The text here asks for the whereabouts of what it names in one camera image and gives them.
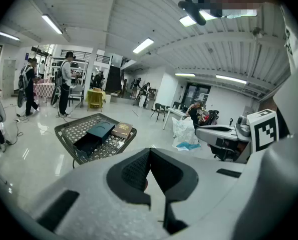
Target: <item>white ceiling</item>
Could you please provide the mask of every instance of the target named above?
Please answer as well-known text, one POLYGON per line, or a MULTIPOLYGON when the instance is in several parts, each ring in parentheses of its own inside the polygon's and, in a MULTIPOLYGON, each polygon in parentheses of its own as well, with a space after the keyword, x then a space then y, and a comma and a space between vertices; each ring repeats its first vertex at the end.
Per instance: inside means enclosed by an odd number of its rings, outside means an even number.
POLYGON ((279 7, 265 4, 257 17, 210 20, 205 26, 184 27, 180 0, 16 0, 0 31, 18 36, 20 46, 101 44, 108 52, 137 61, 136 68, 170 66, 195 73, 198 83, 243 92, 259 99, 289 76, 284 45, 284 22, 279 7), (65 30, 56 34, 42 19, 49 14, 65 30), (265 35, 256 42, 254 27, 265 35), (154 44, 134 55, 146 38, 154 44), (219 80, 215 75, 248 81, 246 86, 219 80))

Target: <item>pink tablecloth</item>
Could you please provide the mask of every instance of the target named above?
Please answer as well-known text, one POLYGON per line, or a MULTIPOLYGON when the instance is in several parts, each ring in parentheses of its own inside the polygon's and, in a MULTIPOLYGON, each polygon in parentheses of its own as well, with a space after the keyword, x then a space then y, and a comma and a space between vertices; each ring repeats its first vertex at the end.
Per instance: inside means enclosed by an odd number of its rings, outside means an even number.
POLYGON ((40 97, 51 98, 55 85, 52 82, 35 84, 35 94, 40 97))

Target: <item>brown book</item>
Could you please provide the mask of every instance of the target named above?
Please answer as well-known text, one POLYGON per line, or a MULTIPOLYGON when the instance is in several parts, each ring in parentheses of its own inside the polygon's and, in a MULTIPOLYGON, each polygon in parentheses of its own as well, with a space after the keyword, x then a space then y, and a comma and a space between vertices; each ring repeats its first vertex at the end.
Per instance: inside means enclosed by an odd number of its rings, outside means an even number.
POLYGON ((120 122, 111 131, 111 134, 113 134, 117 137, 127 139, 128 136, 130 135, 131 129, 132 129, 131 124, 128 124, 128 123, 125 123, 125 122, 120 122))

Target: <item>shoe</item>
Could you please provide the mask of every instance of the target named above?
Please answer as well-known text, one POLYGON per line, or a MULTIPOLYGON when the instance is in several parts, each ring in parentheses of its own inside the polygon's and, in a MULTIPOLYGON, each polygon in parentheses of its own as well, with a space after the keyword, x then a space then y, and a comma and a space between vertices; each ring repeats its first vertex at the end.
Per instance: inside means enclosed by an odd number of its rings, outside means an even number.
POLYGON ((7 146, 5 145, 5 143, 1 144, 1 150, 3 153, 7 150, 7 146))

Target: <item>black case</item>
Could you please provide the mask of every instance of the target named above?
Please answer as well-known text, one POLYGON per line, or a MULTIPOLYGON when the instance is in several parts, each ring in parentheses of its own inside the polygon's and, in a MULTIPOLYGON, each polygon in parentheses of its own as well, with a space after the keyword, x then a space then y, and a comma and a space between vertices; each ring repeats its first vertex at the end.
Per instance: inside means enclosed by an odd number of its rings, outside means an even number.
POLYGON ((86 131, 86 135, 74 143, 78 155, 89 157, 96 149, 97 145, 102 144, 111 134, 115 124, 110 122, 100 122, 86 131))

